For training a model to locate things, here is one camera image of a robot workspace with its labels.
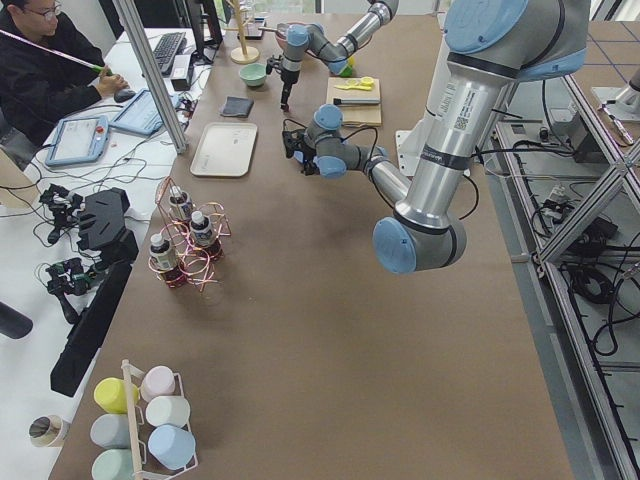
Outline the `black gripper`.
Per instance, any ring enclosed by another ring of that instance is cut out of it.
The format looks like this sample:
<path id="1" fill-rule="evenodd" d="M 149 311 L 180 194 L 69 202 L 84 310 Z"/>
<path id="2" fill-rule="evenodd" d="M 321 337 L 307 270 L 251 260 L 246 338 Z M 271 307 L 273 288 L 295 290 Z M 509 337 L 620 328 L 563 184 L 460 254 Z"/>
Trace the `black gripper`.
<path id="1" fill-rule="evenodd" d="M 288 112 L 289 97 L 291 89 L 299 79 L 299 61 L 290 59 L 285 55 L 271 56 L 266 62 L 266 74 L 271 75 L 278 72 L 282 81 L 282 93 L 280 99 L 280 108 L 283 112 Z"/>
<path id="2" fill-rule="evenodd" d="M 306 130 L 283 130 L 282 141 L 287 158 L 295 159 L 304 175 L 317 175 L 319 167 L 315 163 L 316 150 L 305 140 Z"/>

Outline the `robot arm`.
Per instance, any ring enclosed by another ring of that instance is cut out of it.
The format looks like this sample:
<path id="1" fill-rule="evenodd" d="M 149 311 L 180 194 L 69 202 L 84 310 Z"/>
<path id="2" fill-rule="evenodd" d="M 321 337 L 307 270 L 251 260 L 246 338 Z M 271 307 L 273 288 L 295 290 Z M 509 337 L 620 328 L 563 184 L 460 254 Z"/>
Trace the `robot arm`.
<path id="1" fill-rule="evenodd" d="M 412 178 L 381 147 L 348 143 L 340 134 L 342 113 L 332 104 L 321 106 L 307 127 L 284 134 L 285 154 L 306 174 L 338 178 L 358 170 L 369 178 L 392 207 L 373 231 L 385 269 L 408 274 L 449 266 L 466 246 L 464 226 L 449 207 L 482 133 L 492 126 L 501 92 L 579 70 L 589 12 L 586 1 L 454 2 L 442 47 L 449 76 Z"/>
<path id="2" fill-rule="evenodd" d="M 266 73 L 270 75 L 276 71 L 282 81 L 281 110 L 289 111 L 289 97 L 299 80 L 305 55 L 314 56 L 327 66 L 331 74 L 339 75 L 346 68 L 348 59 L 375 32 L 391 22 L 399 6 L 396 0 L 369 1 L 369 4 L 367 12 L 336 42 L 331 42 L 317 23 L 287 24 L 282 53 L 269 57 L 266 63 Z"/>

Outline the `person's hand on mouse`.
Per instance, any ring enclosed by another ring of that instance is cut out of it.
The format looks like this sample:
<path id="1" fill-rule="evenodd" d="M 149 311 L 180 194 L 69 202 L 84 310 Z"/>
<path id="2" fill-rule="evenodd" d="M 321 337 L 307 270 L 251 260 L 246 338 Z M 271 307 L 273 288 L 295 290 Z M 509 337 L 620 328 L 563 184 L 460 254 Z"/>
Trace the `person's hand on mouse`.
<path id="1" fill-rule="evenodd" d="M 102 98 L 108 98 L 128 89 L 129 83 L 119 74 L 109 75 L 107 71 L 102 71 L 95 88 Z"/>

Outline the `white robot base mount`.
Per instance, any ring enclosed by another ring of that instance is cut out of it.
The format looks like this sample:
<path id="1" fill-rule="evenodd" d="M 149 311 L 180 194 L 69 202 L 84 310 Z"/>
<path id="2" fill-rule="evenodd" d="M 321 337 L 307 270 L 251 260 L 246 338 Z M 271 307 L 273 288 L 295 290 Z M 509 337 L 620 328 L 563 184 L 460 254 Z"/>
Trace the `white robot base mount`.
<path id="1" fill-rule="evenodd" d="M 420 129 L 397 130 L 395 132 L 398 168 L 408 178 L 417 170 L 423 150 L 425 137 Z"/>

